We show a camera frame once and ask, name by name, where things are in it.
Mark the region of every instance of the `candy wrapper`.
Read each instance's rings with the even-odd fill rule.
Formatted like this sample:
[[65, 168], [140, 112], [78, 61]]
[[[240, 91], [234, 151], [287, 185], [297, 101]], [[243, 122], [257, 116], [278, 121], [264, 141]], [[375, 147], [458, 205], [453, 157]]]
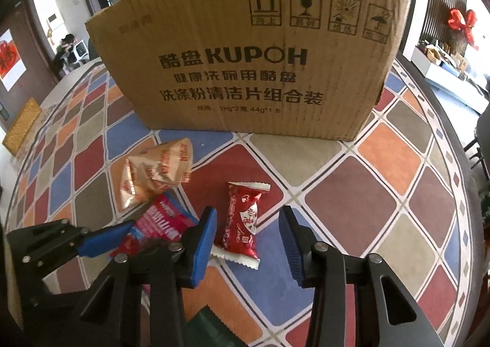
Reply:
[[188, 138], [128, 156], [122, 171], [121, 205], [128, 208], [148, 202], [163, 191], [189, 181], [192, 156]]
[[158, 244], [158, 240], [180, 241], [182, 233], [197, 223], [198, 220], [186, 212], [168, 193], [161, 194], [136, 221], [111, 256], [114, 257], [118, 253], [134, 256], [152, 244]]
[[255, 251], [257, 203], [270, 185], [259, 182], [229, 182], [230, 206], [222, 241], [214, 244], [211, 254], [259, 268], [260, 259]]

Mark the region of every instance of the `blue gripper pad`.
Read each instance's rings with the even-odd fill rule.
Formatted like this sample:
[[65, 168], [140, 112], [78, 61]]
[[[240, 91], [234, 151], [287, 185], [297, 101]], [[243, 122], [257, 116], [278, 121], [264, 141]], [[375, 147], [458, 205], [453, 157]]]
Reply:
[[[304, 281], [303, 256], [301, 254], [300, 246], [298, 246], [295, 233], [291, 228], [295, 225], [290, 224], [291, 220], [292, 218], [288, 218], [285, 209], [281, 208], [279, 212], [279, 233], [284, 245], [284, 251], [286, 252], [292, 278], [298, 283], [298, 285], [302, 285]], [[295, 217], [292, 222], [295, 222], [297, 225], [297, 220]]]
[[78, 248], [78, 255], [97, 257], [117, 248], [133, 225], [134, 221], [128, 221], [100, 229], [94, 235], [85, 238]]
[[209, 218], [204, 225], [204, 230], [194, 253], [194, 263], [192, 275], [190, 277], [190, 283], [193, 287], [199, 285], [200, 281], [202, 281], [204, 278], [204, 274], [206, 273], [209, 255], [211, 254], [211, 247], [216, 234], [216, 227], [217, 211], [216, 209], [211, 209]]

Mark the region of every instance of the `colorful carpet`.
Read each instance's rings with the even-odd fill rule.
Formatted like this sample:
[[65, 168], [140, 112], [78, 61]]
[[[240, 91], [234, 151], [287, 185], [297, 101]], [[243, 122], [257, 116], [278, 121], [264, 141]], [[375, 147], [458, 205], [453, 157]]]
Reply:
[[[69, 218], [92, 230], [140, 215], [118, 199], [124, 156], [189, 137], [191, 181], [175, 195], [194, 215], [226, 213], [227, 181], [271, 184], [258, 220], [257, 271], [217, 259], [196, 290], [184, 291], [187, 319], [208, 304], [253, 346], [304, 345], [313, 290], [291, 278], [277, 225], [289, 204], [302, 224], [344, 253], [380, 253], [417, 299], [446, 346], [467, 305], [472, 242], [459, 164], [434, 109], [395, 61], [381, 101], [352, 143], [231, 132], [148, 130], [103, 66], [73, 88], [40, 129], [8, 214], [8, 229]], [[46, 278], [50, 288], [88, 287], [107, 257], [75, 258]], [[347, 295], [347, 345], [354, 342]]]

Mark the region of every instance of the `red decoration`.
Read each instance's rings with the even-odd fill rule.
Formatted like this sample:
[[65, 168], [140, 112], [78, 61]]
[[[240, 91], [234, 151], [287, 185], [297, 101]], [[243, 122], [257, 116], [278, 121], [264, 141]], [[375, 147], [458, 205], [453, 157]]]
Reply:
[[472, 28], [477, 21], [476, 13], [473, 10], [466, 12], [466, 17], [463, 17], [458, 9], [451, 9], [449, 12], [449, 20], [447, 23], [452, 30], [463, 31], [467, 42], [478, 50], [478, 46], [475, 45], [475, 38], [473, 37]]
[[16, 63], [16, 50], [2, 40], [0, 42], [0, 76], [5, 76]]

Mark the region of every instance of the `red snack package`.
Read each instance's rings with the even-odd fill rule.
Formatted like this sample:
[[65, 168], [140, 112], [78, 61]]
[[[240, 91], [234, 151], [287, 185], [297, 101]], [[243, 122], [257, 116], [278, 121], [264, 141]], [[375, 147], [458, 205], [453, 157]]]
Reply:
[[195, 226], [198, 220], [186, 212], [184, 208], [167, 193], [158, 196], [124, 237], [119, 247], [111, 253], [134, 256], [158, 239], [180, 241], [182, 233]]
[[229, 182], [230, 206], [220, 246], [211, 248], [211, 254], [226, 260], [259, 268], [255, 251], [257, 202], [270, 185], [260, 182]]

